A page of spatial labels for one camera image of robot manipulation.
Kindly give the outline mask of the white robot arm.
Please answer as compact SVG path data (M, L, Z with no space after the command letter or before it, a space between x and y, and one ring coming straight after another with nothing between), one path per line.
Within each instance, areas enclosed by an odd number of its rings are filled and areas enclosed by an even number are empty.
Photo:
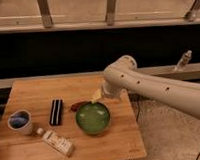
M122 56L108 65L104 82L92 96L92 102L104 98L119 98L121 90L133 91L160 101L200 120L200 84L150 76L136 70L132 56Z

